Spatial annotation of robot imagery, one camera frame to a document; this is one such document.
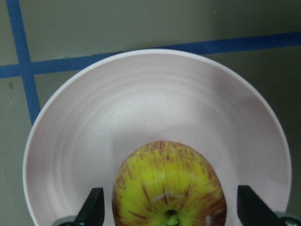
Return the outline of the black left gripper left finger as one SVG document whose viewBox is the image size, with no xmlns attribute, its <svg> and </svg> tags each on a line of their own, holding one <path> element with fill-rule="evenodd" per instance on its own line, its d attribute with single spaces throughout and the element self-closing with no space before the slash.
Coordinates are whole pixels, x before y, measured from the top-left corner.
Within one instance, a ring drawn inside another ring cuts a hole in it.
<svg viewBox="0 0 301 226">
<path fill-rule="evenodd" d="M 102 226 L 104 223 L 104 193 L 102 188 L 93 188 L 80 209 L 77 226 Z"/>
</svg>

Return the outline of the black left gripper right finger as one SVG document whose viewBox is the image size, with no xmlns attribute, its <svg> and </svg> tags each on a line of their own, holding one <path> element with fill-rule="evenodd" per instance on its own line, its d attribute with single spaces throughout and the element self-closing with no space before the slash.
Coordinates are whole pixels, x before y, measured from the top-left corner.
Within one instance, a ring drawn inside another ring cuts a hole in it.
<svg viewBox="0 0 301 226">
<path fill-rule="evenodd" d="M 281 226 L 278 216 L 248 185 L 237 190 L 237 215 L 243 226 Z"/>
</svg>

